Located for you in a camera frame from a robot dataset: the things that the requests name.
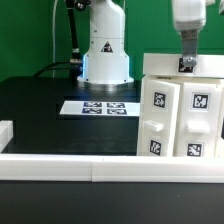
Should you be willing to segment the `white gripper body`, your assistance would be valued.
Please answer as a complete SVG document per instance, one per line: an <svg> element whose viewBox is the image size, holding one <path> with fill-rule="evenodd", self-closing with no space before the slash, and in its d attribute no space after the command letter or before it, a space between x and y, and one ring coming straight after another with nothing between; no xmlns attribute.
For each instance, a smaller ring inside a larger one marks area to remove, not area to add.
<svg viewBox="0 0 224 224"><path fill-rule="evenodd" d="M206 24L206 8L215 0L171 0L174 28L200 31Z"/></svg>

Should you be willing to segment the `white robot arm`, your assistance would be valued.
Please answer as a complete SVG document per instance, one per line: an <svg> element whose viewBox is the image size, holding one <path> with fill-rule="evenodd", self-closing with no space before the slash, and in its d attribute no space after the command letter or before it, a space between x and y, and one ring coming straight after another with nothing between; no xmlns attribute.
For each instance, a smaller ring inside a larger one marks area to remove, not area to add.
<svg viewBox="0 0 224 224"><path fill-rule="evenodd" d="M171 0L174 28L182 40L183 65L197 64L198 34L206 24L206 7L215 0ZM78 84L92 89L116 91L131 86L129 56L124 50L125 13L112 0L91 0L90 45L83 57Z"/></svg>

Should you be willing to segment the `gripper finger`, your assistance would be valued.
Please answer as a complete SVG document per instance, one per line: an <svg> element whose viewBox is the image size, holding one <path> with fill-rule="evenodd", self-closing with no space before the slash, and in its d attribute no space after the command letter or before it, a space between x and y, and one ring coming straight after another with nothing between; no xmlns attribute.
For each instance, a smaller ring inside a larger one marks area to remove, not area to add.
<svg viewBox="0 0 224 224"><path fill-rule="evenodd" d="M197 63L198 32L185 30L181 32L182 59L185 67L194 67Z"/></svg>

